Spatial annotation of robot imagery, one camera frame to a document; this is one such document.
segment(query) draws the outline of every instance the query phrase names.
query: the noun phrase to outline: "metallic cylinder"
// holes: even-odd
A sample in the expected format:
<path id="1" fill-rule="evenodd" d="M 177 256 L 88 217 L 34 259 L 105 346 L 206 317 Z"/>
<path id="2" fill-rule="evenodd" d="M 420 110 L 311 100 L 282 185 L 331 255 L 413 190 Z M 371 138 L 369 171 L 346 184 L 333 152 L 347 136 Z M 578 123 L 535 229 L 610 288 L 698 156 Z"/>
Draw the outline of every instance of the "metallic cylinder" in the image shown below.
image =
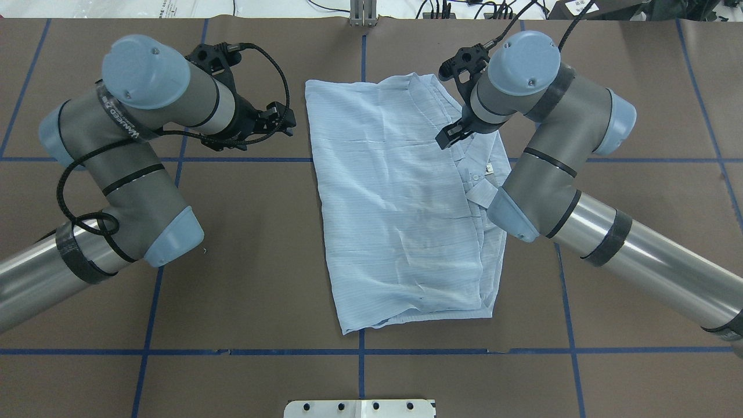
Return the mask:
<path id="1" fill-rule="evenodd" d="M 584 193 L 554 239 L 584 255 L 603 243 L 614 213 Z M 724 326 L 743 308 L 743 278 L 639 222 L 603 267 L 705 328 Z"/>
<path id="2" fill-rule="evenodd" d="M 115 273 L 128 263 L 106 241 L 75 227 L 75 239 L 88 260 Z M 0 262 L 0 333 L 90 286 L 65 264 L 55 236 Z"/>

